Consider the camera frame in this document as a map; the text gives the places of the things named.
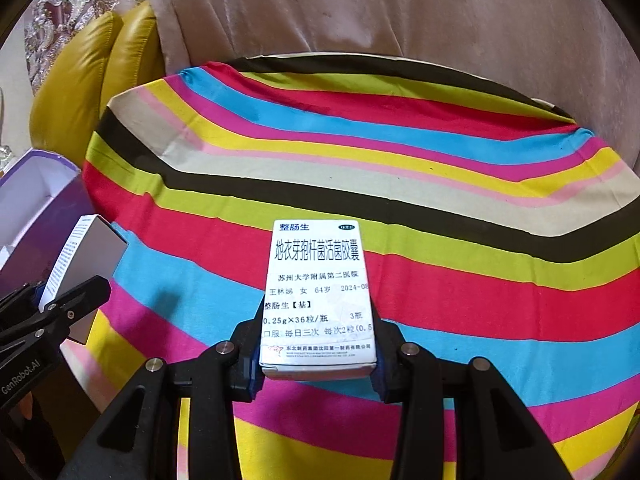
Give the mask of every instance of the yellow leather cushion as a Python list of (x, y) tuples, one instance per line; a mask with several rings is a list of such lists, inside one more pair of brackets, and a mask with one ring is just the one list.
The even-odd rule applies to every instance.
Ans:
[(31, 108), (31, 143), (82, 166), (98, 123), (102, 80), (122, 19), (107, 12), (65, 45)]
[(122, 19), (124, 26), (113, 45), (104, 74), (100, 113), (115, 95), (164, 77), (158, 25), (149, 2), (134, 7)]

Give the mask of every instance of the black stripe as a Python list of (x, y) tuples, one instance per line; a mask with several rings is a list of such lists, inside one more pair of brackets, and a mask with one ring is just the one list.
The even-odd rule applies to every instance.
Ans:
[(459, 72), (445, 66), (408, 59), (360, 56), (358, 54), (309, 55), (295, 57), (241, 57), (228, 63), (238, 72), (293, 72), (296, 74), (374, 74), (402, 77), (414, 81), (437, 83), (475, 90), (511, 99), (544, 110), (533, 99), (494, 81)]
[(557, 236), (537, 236), (454, 213), (322, 187), (197, 173), (183, 173), (155, 156), (107, 108), (97, 129), (116, 153), (134, 168), (157, 173), (171, 189), (235, 196), (403, 226), (560, 264), (583, 260), (640, 231), (640, 198), (596, 222)]

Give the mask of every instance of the bolt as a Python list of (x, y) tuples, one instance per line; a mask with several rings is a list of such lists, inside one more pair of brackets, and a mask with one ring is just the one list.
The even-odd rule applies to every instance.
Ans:
[(485, 359), (484, 357), (476, 357), (473, 360), (472, 365), (479, 372), (485, 372), (489, 368), (491, 368), (491, 363), (487, 359)]
[(231, 354), (234, 351), (236, 345), (234, 345), (231, 341), (220, 341), (216, 345), (216, 352), (220, 355)]
[(157, 372), (160, 368), (162, 368), (162, 359), (152, 357), (145, 363), (145, 368), (150, 372)]
[(420, 347), (416, 343), (402, 343), (400, 351), (404, 355), (416, 355), (420, 351)]

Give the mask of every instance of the white wall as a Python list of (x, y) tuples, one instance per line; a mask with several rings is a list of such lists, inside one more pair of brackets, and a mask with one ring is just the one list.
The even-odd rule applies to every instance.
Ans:
[(33, 101), (24, 58), (22, 18), (0, 48), (0, 87), (4, 93), (4, 125), (0, 132), (0, 144), (8, 144), (19, 156), (31, 145), (29, 113)]

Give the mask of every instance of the striped fabric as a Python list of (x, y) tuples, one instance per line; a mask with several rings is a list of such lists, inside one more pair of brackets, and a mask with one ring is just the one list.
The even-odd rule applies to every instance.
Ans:
[[(83, 174), (129, 242), (89, 343), (63, 346), (100, 408), (145, 358), (197, 356), (253, 316), (275, 219), (349, 218), (381, 316), (439, 357), (491, 359), (576, 479), (625, 434), (640, 182), (517, 92), (373, 56), (212, 62), (116, 97)], [(267, 380), (234, 409), (247, 479), (388, 478), (400, 408), (369, 381)]]

